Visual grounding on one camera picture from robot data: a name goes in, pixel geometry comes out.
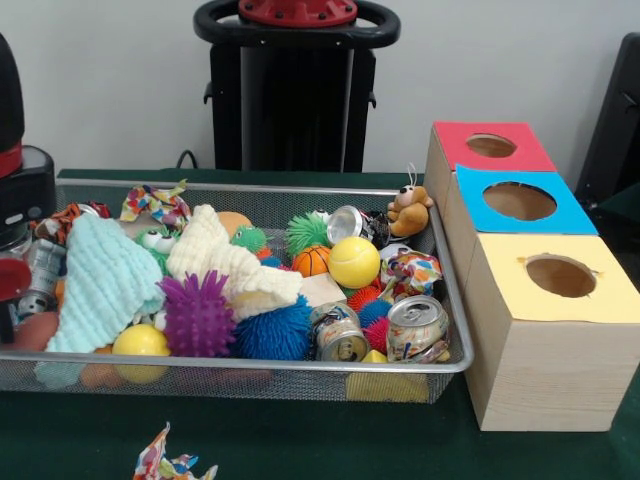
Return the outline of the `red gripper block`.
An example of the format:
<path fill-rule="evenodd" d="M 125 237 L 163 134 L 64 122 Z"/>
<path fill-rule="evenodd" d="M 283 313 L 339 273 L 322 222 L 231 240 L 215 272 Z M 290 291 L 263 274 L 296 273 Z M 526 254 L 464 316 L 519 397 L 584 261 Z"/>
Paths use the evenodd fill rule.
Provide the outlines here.
<path fill-rule="evenodd" d="M 2 344 L 15 341 L 14 313 L 12 299 L 20 297 L 31 284 L 28 264 L 19 258 L 0 259 L 0 338 Z"/>

